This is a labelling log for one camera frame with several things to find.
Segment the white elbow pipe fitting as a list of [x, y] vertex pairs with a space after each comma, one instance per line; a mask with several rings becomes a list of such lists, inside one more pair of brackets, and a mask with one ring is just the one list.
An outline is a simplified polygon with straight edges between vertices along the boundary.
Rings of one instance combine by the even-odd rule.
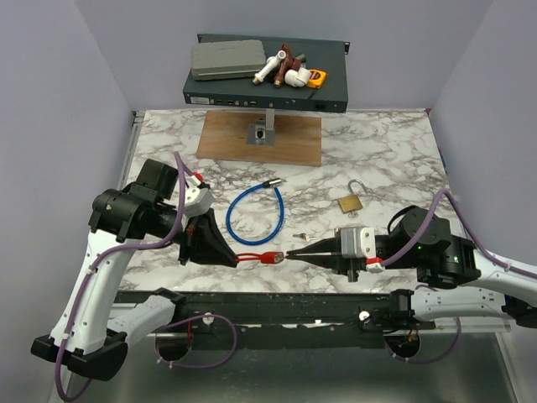
[[289, 69], [284, 75], [284, 82], [288, 86], [303, 87], [307, 86], [311, 77], [311, 72], [306, 68], [300, 68], [298, 71]]

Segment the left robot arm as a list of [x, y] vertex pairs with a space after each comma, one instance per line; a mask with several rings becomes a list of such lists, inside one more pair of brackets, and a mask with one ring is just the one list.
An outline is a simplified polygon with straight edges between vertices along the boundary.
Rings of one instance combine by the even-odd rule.
[[37, 337], [34, 356], [88, 379], [110, 380], [128, 350], [152, 331], [185, 325], [185, 298], [159, 289], [128, 313], [110, 312], [137, 250], [175, 243], [179, 262], [236, 267], [237, 256], [216, 224], [210, 187], [181, 161], [146, 160], [135, 181], [92, 203], [86, 256], [70, 299], [53, 330]]

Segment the blue cable lock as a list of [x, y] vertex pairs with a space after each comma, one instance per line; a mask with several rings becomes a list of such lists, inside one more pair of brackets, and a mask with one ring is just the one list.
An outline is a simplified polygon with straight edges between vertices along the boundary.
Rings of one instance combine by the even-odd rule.
[[[284, 220], [285, 220], [285, 205], [284, 198], [279, 189], [279, 187], [284, 183], [283, 179], [273, 178], [267, 181], [258, 183], [257, 185], [251, 186], [248, 189], [241, 191], [230, 203], [227, 213], [226, 213], [226, 229], [232, 239], [242, 245], [257, 247], [263, 244], [266, 244], [272, 241], [283, 229]], [[233, 221], [234, 212], [236, 208], [245, 200], [248, 199], [252, 194], [258, 193], [263, 190], [271, 189], [274, 194], [278, 214], [277, 220], [274, 222], [274, 225], [270, 228], [265, 228], [261, 233], [256, 234], [254, 238], [245, 237], [246, 233], [244, 231], [237, 233], [235, 230], [235, 222]]]

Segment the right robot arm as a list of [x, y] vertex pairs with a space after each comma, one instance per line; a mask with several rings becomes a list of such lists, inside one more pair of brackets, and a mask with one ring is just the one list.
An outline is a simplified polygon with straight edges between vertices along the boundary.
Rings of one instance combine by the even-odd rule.
[[372, 227], [338, 228], [331, 238], [285, 257], [345, 275], [414, 270], [415, 290], [388, 293], [377, 309], [364, 308], [360, 319], [382, 330], [411, 328], [438, 318], [498, 317], [520, 327], [536, 326], [536, 268], [517, 267], [505, 258], [481, 251], [477, 243], [451, 233], [448, 220], [429, 217], [421, 207], [400, 212], [388, 233]]

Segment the brass padlock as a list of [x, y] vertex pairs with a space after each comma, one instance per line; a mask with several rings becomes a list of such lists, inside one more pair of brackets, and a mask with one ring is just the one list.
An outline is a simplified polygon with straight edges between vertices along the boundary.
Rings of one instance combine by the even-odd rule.
[[337, 203], [340, 206], [341, 211], [347, 214], [349, 217], [356, 217], [358, 212], [363, 209], [359, 195], [353, 190], [353, 186], [356, 184], [358, 184], [364, 192], [368, 191], [367, 187], [362, 181], [353, 179], [347, 183], [348, 195], [339, 197], [337, 199]]

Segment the silver key bunch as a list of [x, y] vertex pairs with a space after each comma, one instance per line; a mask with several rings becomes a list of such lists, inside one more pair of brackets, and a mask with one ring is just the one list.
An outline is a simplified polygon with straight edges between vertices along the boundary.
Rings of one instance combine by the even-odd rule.
[[310, 242], [315, 239], [315, 237], [312, 237], [306, 233], [297, 233], [297, 234], [294, 234], [293, 237], [302, 239], [305, 242]]

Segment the red cable lock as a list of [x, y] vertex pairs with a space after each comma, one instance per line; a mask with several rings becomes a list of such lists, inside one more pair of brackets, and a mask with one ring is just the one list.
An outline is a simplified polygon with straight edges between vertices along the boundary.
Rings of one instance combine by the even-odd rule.
[[237, 263], [242, 262], [259, 262], [260, 264], [279, 264], [282, 263], [285, 259], [284, 253], [278, 251], [270, 251], [262, 254], [255, 253], [242, 253], [238, 254], [236, 257]]

